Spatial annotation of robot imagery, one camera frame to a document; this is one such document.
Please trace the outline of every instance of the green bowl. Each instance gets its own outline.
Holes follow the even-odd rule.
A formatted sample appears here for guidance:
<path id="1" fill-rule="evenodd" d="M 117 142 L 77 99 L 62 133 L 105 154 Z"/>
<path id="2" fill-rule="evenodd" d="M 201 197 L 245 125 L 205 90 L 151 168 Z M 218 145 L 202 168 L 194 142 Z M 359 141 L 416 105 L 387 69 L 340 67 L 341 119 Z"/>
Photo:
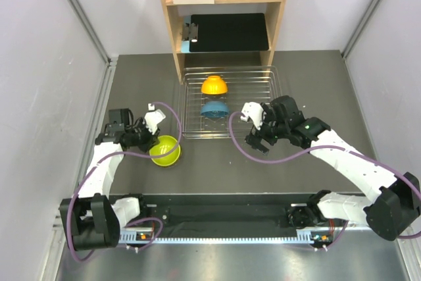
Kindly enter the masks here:
<path id="1" fill-rule="evenodd" d="M 150 156 L 157 156 L 168 153 L 176 144 L 177 140 L 171 135 L 161 135 L 158 136 L 159 144 L 155 145 L 149 150 Z M 178 145 L 177 149 L 171 154 L 161 157 L 161 158 L 152 158 L 152 161 L 161 167 L 168 167 L 176 163 L 180 158 L 182 153 L 182 148 Z"/>

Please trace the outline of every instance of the wire rack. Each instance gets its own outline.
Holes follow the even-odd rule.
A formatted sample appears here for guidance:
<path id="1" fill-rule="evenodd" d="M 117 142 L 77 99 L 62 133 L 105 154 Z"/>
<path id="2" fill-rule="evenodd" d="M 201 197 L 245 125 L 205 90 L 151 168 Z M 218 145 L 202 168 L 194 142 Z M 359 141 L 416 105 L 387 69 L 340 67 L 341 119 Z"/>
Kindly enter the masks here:
<path id="1" fill-rule="evenodd" d="M 210 75 L 219 75 L 228 86 L 228 93 L 209 96 L 201 93 L 201 86 Z M 281 95 L 278 71 L 274 66 L 186 68 L 180 90 L 179 113 L 185 138 L 229 138 L 228 119 L 201 116 L 202 106 L 208 101 L 222 101 L 230 114 L 240 111 L 245 102 L 269 103 Z M 248 134 L 251 124 L 233 121 L 234 133 Z"/>

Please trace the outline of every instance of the white wall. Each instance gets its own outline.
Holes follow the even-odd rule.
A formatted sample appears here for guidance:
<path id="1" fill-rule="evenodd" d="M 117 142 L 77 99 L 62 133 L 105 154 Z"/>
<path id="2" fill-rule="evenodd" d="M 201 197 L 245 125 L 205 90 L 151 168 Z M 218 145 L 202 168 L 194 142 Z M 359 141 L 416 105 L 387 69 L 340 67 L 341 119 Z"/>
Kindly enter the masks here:
<path id="1" fill-rule="evenodd" d="M 421 0 L 382 0 L 348 66 L 379 159 L 421 179 L 420 17 Z"/>
<path id="2" fill-rule="evenodd" d="M 287 0 L 277 49 L 343 49 L 369 1 Z M 80 2 L 110 55 L 171 52 L 160 0 Z"/>
<path id="3" fill-rule="evenodd" d="M 105 69 L 67 0 L 2 0 L 0 280 L 35 280 Z"/>

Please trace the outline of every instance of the yellow bowl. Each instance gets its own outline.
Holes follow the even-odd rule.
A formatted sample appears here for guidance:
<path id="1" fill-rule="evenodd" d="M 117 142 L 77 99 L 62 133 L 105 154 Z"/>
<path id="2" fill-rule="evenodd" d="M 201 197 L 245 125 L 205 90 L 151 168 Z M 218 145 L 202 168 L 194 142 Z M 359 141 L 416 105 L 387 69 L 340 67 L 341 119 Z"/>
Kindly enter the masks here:
<path id="1" fill-rule="evenodd" d="M 202 93 L 207 95 L 220 95 L 227 92 L 228 87 L 221 76 L 209 76 L 202 84 Z"/>
<path id="2" fill-rule="evenodd" d="M 156 144 L 149 150 L 151 156 L 162 155 L 168 153 L 176 144 L 177 140 L 170 135 L 161 135 L 158 136 L 159 144 Z M 178 145 L 177 149 L 171 154 L 161 157 L 161 158 L 152 158 L 152 161 L 161 167 L 168 167 L 176 163 L 180 158 L 182 153 L 182 148 Z"/>

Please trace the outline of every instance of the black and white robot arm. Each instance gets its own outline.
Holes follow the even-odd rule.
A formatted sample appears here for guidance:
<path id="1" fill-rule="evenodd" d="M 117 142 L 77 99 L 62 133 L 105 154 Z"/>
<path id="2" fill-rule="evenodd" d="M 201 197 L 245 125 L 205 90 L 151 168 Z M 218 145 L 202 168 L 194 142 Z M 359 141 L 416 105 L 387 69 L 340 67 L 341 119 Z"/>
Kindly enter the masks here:
<path id="1" fill-rule="evenodd" d="M 75 250 L 116 247 L 120 229 L 138 217 L 142 201 L 136 195 L 118 199 L 113 205 L 109 194 L 117 167 L 123 155 L 115 155 L 100 165 L 104 156 L 136 146 L 147 152 L 158 142 L 158 124 L 165 119 L 161 110 L 149 104 L 149 112 L 133 122 L 129 109 L 109 111 L 109 123 L 95 139 L 93 157 L 88 170 L 97 167 L 79 191 L 72 209 L 72 242 Z M 60 214 L 64 229 L 70 199 L 63 199 Z"/>
<path id="2" fill-rule="evenodd" d="M 261 144 L 262 140 L 274 145 L 281 138 L 303 149 L 321 145 L 345 149 L 317 149 L 310 154 L 334 167 L 365 196 L 318 192 L 306 206 L 292 208 L 289 221 L 294 227 L 340 218 L 368 225 L 382 238 L 394 240 L 420 216 L 420 202 L 402 180 L 383 167 L 350 155 L 350 151 L 359 152 L 319 118 L 305 119 L 293 98 L 279 97 L 269 105 L 246 103 L 241 112 L 242 120 L 253 121 L 246 143 L 263 153 L 268 153 L 268 149 Z M 415 176 L 407 172 L 404 177 L 419 189 Z"/>

